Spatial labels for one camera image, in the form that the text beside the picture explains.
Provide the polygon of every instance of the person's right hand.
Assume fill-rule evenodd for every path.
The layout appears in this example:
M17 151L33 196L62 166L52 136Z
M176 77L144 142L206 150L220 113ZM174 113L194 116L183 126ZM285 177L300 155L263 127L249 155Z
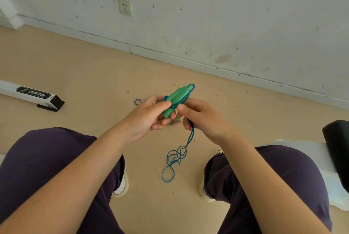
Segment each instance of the person's right hand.
M187 130L192 130L188 119L194 123L194 127L201 130L213 143L221 145L231 135L234 128L225 120L222 115L215 110L211 104L202 100L189 98L185 106L177 106L177 118L185 116L183 126Z

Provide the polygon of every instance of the outlet cover plate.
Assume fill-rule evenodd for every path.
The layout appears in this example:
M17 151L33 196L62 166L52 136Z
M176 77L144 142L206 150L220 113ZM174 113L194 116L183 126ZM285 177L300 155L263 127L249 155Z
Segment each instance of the outlet cover plate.
M132 16L132 3L126 0L118 0L119 12L125 16Z

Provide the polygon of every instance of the sneaker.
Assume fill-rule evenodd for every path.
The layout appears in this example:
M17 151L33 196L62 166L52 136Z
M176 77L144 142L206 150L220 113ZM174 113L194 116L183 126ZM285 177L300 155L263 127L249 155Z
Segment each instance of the sneaker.
M224 153L221 149L216 149L211 153L210 159L220 153ZM213 202L215 201L212 197L210 197L206 192L205 192L205 188L203 187L203 184L205 183L205 175L203 176L201 183L200 183L200 187L198 189L199 194L201 196L201 198L207 202Z
M113 197L123 196L124 194L126 194L128 189L129 189L129 178L127 176L127 171L125 167L124 175L121 180L120 186L115 191L113 191Z

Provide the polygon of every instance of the floor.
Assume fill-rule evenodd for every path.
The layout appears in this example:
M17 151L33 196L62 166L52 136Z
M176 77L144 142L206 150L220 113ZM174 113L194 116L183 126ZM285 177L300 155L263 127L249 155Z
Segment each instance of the floor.
M324 141L321 128L349 111L325 104L176 67L115 49L24 26L0 26L0 78L57 94L66 103L54 113L35 104L0 96L0 153L32 129L63 126L99 136L122 119L136 98L169 95L177 87L196 85L192 97L210 101L250 140ZM182 125L153 131L125 152L130 188L111 200L127 234L216 233L228 205L206 203L198 186L209 154L216 147L196 132L188 155L175 166L171 183L161 180L169 150L186 143ZM349 212L332 208L333 233L349 229Z

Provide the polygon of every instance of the person's left arm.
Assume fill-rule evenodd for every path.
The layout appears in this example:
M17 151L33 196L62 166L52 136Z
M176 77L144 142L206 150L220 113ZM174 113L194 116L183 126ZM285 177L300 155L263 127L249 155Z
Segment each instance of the person's left arm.
M171 119L161 112L171 106L153 95L103 133L80 156L25 201L0 225L0 233L76 233L98 189L127 146Z

